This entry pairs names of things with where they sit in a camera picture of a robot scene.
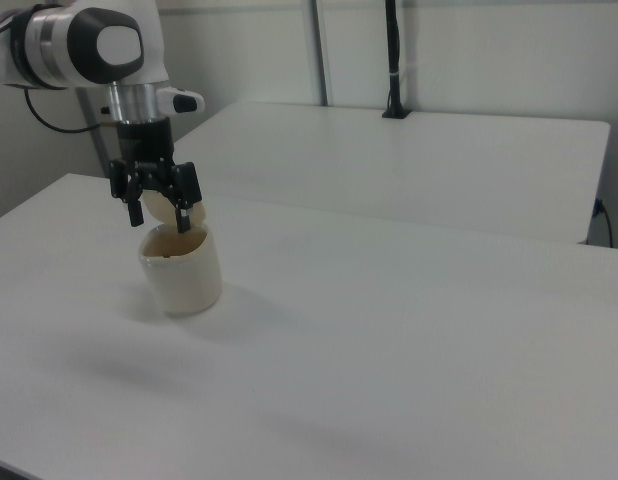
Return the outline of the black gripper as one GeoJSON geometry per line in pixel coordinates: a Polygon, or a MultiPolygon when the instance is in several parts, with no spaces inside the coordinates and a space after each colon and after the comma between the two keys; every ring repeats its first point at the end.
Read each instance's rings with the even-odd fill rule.
{"type": "Polygon", "coordinates": [[[168,118],[116,124],[122,161],[110,162],[110,193],[126,207],[132,227],[142,224],[143,189],[165,189],[169,218],[179,233],[202,222],[202,193],[193,163],[174,165],[174,142],[168,118]]]}

